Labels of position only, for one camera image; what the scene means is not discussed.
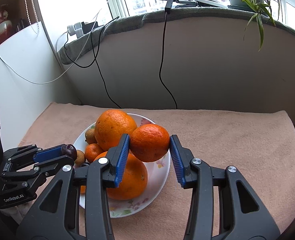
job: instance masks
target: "plate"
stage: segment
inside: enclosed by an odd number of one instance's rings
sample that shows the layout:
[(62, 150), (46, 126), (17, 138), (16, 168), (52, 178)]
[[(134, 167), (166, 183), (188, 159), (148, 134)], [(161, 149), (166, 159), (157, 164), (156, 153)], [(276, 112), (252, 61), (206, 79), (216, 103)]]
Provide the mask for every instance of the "plate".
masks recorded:
[[(138, 114), (128, 113), (128, 115), (135, 120), (138, 127), (144, 124), (154, 123), (150, 119)], [(94, 126), (95, 123), (86, 128), (74, 142), (74, 146), (77, 150), (85, 151), (85, 148), (88, 145), (85, 141), (85, 133), (88, 129), (94, 128)], [(139, 197), (130, 200), (120, 201), (109, 198), (111, 218), (121, 218), (135, 214), (152, 203), (163, 188), (169, 174), (169, 151), (160, 160), (152, 163), (144, 163), (144, 165), (147, 168), (148, 177), (145, 191)], [(85, 194), (80, 195), (80, 206), (85, 208)]]

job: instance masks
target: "dark purple grape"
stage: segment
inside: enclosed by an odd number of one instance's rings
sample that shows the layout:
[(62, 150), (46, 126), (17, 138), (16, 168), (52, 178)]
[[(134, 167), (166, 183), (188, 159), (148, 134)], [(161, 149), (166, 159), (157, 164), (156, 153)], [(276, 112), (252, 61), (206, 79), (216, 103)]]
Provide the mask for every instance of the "dark purple grape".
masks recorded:
[(89, 163), (82, 163), (81, 167), (86, 167), (86, 166), (89, 166), (89, 165), (90, 165)]
[(61, 147), (62, 155), (68, 155), (70, 156), (74, 161), (78, 157), (77, 149), (72, 144), (64, 144)]

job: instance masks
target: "peach cloth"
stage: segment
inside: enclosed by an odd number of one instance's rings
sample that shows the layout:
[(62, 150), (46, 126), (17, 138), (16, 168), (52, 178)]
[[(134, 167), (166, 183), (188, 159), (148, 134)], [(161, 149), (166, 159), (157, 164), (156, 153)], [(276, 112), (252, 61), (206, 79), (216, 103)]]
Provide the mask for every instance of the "peach cloth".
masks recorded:
[[(74, 143), (105, 110), (51, 103), (30, 127), (20, 146), (36, 144), (45, 149)], [(124, 111), (143, 115), (165, 127), (170, 135), (177, 134), (183, 147), (210, 166), (223, 169), (236, 166), (262, 199), (281, 232), (294, 219), (295, 129), (285, 111), (274, 114), (209, 110)], [(115, 239), (182, 240), (191, 193), (177, 183), (171, 163), (162, 191), (149, 206), (134, 215), (112, 219)], [(217, 191), (215, 193), (213, 233), (216, 235), (219, 210)], [(80, 234), (85, 235), (82, 208)]]

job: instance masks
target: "silver screw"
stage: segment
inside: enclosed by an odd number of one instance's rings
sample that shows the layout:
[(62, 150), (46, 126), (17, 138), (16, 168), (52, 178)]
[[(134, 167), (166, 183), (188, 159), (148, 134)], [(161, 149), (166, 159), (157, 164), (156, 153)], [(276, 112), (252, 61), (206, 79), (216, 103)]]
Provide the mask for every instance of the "silver screw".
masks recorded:
[(62, 168), (63, 171), (70, 171), (71, 169), (72, 169), (71, 165), (65, 165)]
[(105, 164), (105, 163), (107, 163), (109, 160), (107, 159), (107, 158), (105, 158), (105, 157), (102, 157), (102, 158), (99, 158), (99, 163), (100, 164)]
[(194, 159), (192, 159), (192, 162), (194, 163), (194, 164), (201, 164), (202, 163), (202, 160), (201, 159), (199, 159), (199, 158), (194, 158)]
[(229, 166), (229, 167), (227, 168), (227, 170), (228, 170), (229, 172), (236, 172), (236, 168), (235, 168), (234, 166)]

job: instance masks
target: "large orange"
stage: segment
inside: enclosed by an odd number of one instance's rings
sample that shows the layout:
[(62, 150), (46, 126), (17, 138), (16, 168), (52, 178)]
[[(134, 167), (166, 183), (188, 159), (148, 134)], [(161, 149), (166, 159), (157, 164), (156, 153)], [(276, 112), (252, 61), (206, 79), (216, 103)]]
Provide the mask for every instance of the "large orange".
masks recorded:
[[(95, 160), (105, 157), (100, 154)], [(129, 153), (122, 182), (117, 188), (107, 188), (108, 197), (116, 200), (129, 200), (140, 196), (148, 183), (148, 171), (143, 162)]]
[(92, 143), (86, 146), (86, 150), (84, 151), (84, 156), (89, 163), (92, 163), (94, 159), (101, 154), (103, 149), (97, 143)]
[(155, 162), (169, 150), (169, 133), (157, 124), (145, 124), (130, 136), (130, 150), (140, 161)]
[(94, 136), (102, 149), (107, 151), (118, 145), (122, 134), (131, 135), (136, 128), (137, 125), (131, 116), (121, 110), (111, 109), (97, 119)]

